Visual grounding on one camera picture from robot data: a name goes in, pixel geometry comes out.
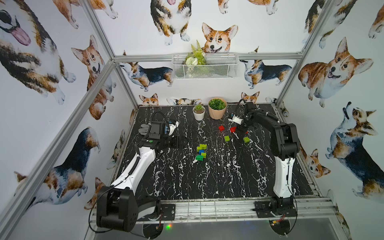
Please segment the dark green lego brick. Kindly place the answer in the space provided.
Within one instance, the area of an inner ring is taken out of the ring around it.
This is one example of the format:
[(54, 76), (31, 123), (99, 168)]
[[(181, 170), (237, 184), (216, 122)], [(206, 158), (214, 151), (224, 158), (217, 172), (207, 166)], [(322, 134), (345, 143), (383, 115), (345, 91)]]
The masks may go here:
[(204, 156), (202, 156), (202, 155), (197, 155), (197, 156), (195, 157), (195, 160), (196, 160), (196, 161), (203, 161), (203, 160), (204, 160)]

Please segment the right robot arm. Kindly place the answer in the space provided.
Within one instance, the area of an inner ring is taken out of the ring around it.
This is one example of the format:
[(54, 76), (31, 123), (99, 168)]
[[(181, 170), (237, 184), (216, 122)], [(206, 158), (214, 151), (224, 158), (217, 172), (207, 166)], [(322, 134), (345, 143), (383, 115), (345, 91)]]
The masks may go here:
[(270, 148), (276, 160), (274, 196), (266, 207), (256, 211), (271, 211), (275, 216), (281, 216), (294, 209), (294, 194), (292, 189), (293, 167), (300, 141), (297, 127), (287, 124), (274, 114), (258, 109), (252, 102), (240, 100), (229, 120), (236, 123), (241, 135), (257, 124), (266, 128), (271, 135)]

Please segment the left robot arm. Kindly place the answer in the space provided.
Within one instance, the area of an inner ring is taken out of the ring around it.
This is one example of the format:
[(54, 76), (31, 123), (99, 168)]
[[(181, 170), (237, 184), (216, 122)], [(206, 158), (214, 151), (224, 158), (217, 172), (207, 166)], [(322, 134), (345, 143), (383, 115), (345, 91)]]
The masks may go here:
[(96, 225), (103, 232), (119, 230), (130, 232), (138, 220), (157, 221), (162, 216), (161, 201), (154, 197), (137, 200), (135, 193), (156, 154), (178, 146), (175, 135), (179, 126), (176, 120), (152, 122), (142, 125), (144, 137), (135, 145), (135, 155), (121, 175), (97, 195)]

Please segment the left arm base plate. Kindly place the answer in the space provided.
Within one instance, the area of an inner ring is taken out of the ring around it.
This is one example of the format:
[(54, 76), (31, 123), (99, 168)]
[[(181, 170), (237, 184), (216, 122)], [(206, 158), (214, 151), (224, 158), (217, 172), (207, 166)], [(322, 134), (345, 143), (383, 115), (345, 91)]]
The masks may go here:
[(176, 215), (175, 204), (161, 204), (160, 206), (149, 207), (139, 212), (137, 222), (160, 222), (173, 221)]

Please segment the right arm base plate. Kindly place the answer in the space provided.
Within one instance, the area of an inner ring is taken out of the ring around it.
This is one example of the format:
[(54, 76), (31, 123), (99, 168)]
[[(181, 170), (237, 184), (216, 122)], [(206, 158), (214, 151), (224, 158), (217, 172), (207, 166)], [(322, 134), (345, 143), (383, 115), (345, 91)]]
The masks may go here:
[(256, 201), (254, 202), (255, 208), (253, 211), (256, 212), (258, 218), (281, 218), (282, 216), (296, 217), (297, 211), (294, 205), (290, 206), (278, 206), (271, 203), (271, 201)]

